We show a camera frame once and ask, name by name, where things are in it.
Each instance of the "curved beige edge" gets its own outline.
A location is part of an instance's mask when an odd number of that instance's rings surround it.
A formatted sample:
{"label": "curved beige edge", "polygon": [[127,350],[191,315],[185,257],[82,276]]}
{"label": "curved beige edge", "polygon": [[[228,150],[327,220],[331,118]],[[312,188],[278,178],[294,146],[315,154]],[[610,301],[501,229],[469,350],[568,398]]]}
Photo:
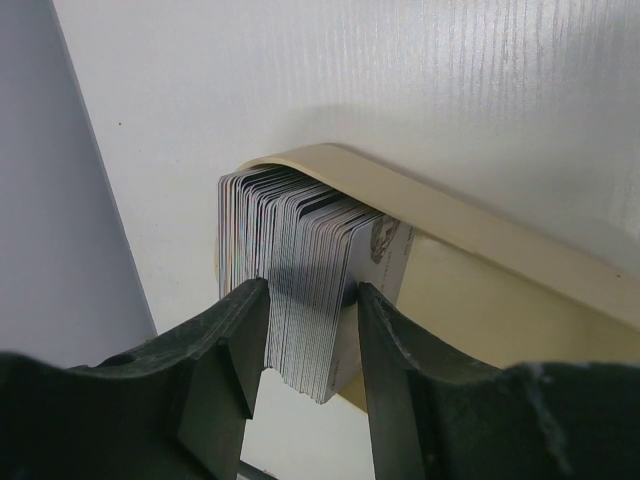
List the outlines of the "curved beige edge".
{"label": "curved beige edge", "polygon": [[259,164],[295,168],[430,238],[640,329],[640,282],[633,277],[360,155],[316,145],[241,168]]}

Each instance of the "gray surface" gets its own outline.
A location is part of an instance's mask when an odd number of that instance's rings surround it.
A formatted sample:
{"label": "gray surface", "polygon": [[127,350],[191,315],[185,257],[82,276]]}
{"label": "gray surface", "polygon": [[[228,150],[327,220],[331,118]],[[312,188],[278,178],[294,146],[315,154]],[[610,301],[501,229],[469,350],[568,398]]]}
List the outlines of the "gray surface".
{"label": "gray surface", "polygon": [[0,0],[0,350],[95,364],[154,334],[47,1]]}

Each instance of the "deck of cards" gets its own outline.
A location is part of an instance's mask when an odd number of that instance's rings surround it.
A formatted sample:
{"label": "deck of cards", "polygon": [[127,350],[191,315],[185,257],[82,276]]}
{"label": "deck of cards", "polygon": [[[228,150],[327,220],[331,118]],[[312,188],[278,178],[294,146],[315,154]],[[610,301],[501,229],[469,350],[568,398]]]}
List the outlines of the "deck of cards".
{"label": "deck of cards", "polygon": [[265,367],[328,401],[361,368],[357,286],[397,300],[412,228],[282,166],[224,176],[218,197],[220,296],[266,278]]}

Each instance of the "beige tray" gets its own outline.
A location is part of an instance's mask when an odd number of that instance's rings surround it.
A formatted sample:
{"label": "beige tray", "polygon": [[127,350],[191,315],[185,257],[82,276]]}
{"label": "beige tray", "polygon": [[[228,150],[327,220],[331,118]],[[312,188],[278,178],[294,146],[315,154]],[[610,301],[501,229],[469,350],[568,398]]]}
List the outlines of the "beige tray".
{"label": "beige tray", "polygon": [[[416,228],[405,315],[503,367],[524,360],[640,360],[640,282],[355,153],[300,148],[241,168],[295,168]],[[362,375],[341,392],[366,409]]]}

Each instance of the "stack of cards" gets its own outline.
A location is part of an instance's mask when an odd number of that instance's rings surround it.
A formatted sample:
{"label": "stack of cards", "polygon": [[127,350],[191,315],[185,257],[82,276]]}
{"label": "stack of cards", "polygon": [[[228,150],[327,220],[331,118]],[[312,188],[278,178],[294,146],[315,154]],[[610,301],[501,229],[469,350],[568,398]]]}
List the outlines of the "stack of cards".
{"label": "stack of cards", "polygon": [[398,297],[409,225],[287,167],[222,177],[219,282],[269,280],[265,366],[319,403],[360,370],[357,285]]}

